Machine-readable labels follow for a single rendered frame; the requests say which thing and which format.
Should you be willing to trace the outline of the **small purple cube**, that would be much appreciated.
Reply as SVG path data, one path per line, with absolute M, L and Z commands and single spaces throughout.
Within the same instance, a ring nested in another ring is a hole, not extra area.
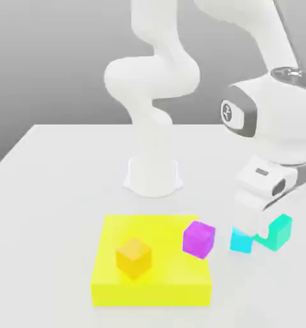
M 198 220 L 192 221 L 182 236 L 182 251 L 205 259 L 214 246 L 216 228 Z

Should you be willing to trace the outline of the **small orange cube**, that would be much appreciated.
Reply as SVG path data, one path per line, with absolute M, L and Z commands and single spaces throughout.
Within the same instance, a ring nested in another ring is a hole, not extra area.
M 116 264 L 129 278 L 137 279 L 151 267 L 152 249 L 132 238 L 116 249 Z

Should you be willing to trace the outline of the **large yellow box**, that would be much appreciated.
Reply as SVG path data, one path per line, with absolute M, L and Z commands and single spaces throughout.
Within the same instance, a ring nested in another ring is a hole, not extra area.
M 208 262 L 182 251 L 195 215 L 107 215 L 93 269 L 94 306 L 209 306 Z M 151 267 L 131 279 L 116 264 L 116 249 L 137 238 L 152 249 Z

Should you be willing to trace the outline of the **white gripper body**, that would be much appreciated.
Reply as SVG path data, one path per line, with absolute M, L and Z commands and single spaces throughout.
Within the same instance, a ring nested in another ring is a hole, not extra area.
M 239 188 L 234 198 L 234 226 L 247 235 L 257 234 L 257 216 L 264 211 L 263 198 Z

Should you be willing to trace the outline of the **small cyan cube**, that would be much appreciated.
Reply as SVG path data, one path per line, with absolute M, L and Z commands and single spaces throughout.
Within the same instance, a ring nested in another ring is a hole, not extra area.
M 230 239 L 230 250 L 249 254 L 252 251 L 253 238 L 233 227 Z

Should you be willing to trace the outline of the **small teal cube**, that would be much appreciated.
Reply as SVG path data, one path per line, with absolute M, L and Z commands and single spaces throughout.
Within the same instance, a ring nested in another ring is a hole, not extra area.
M 269 250 L 278 251 L 291 237 L 292 222 L 290 216 L 281 214 L 269 224 L 267 238 L 256 234 L 253 240 Z

